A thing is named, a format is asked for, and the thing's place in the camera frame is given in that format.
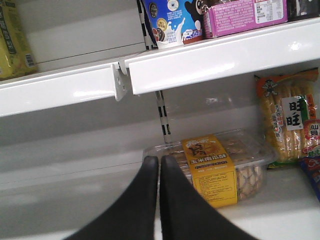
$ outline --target blue package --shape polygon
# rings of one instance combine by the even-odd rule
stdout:
[[[299,161],[299,164],[308,176],[315,195],[320,201],[320,156],[304,157]]]
[[[193,43],[202,37],[202,0],[143,0],[159,49]]]

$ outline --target snack package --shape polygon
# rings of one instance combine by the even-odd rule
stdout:
[[[256,77],[265,138],[279,153],[270,168],[318,155],[320,120],[314,94],[318,75],[318,69],[312,69],[293,75]]]
[[[204,7],[206,39],[282,24],[288,21],[286,0],[207,1]]]
[[[320,157],[304,157],[299,165],[308,176],[316,197],[320,201]]]
[[[0,0],[0,81],[36,71],[15,2]]]
[[[267,165],[276,158],[271,146],[240,129],[154,146],[143,155],[172,155],[215,208],[254,196],[266,182]]]

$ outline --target yellow snack package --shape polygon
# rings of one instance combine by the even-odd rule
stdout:
[[[0,80],[37,71],[14,0],[0,0]]]
[[[256,77],[265,138],[279,153],[270,168],[296,164],[298,159],[314,156],[320,148],[314,93],[318,75],[318,69],[311,69],[292,75]]]
[[[213,207],[236,204],[237,173],[225,148],[213,134],[185,139],[182,147],[193,186]]]

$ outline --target rice cracker bag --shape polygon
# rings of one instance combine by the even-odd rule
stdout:
[[[265,138],[279,153],[270,168],[320,156],[320,120],[314,91],[318,75],[318,69],[311,69],[293,75],[256,77]]]
[[[37,67],[14,0],[0,0],[0,80],[35,73]]]

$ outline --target white shelf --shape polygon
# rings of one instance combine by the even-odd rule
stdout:
[[[1,240],[60,240],[107,209],[127,188],[140,163],[89,171],[81,178],[53,181],[0,193]],[[219,208],[259,240],[314,240],[320,236],[320,203],[298,169],[269,171],[255,197]],[[155,239],[161,240],[159,209]]]
[[[133,93],[320,59],[320,18],[144,52],[125,60]]]
[[[117,60],[104,60],[0,82],[0,117],[108,97],[127,92]]]
[[[64,239],[110,207],[140,166],[127,164],[84,172],[81,178],[2,190],[0,239]]]
[[[259,240],[320,237],[320,202],[299,168],[268,171],[261,192],[219,212]]]

